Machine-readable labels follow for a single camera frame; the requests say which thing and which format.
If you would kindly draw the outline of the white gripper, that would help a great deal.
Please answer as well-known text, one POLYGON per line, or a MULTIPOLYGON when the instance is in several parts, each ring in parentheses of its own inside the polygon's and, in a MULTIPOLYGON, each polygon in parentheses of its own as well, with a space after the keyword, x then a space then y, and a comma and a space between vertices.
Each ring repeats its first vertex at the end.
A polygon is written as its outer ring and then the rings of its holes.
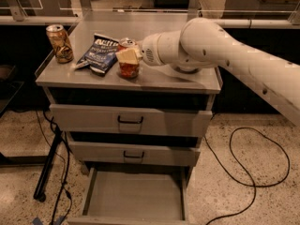
POLYGON ((116 53, 119 63, 138 65, 141 60, 148 66, 164 66, 158 54, 158 41, 161 34, 154 34, 145 37, 138 42, 141 52, 138 49, 123 49, 116 53))

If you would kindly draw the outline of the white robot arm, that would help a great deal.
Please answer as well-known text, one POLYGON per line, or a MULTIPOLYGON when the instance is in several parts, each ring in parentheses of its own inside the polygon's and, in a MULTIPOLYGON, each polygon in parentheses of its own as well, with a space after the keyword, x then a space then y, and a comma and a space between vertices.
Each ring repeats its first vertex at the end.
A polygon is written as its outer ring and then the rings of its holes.
POLYGON ((176 65, 185 71, 221 67, 300 126, 300 66, 252 48, 205 18, 145 37, 116 53, 121 63, 176 65))

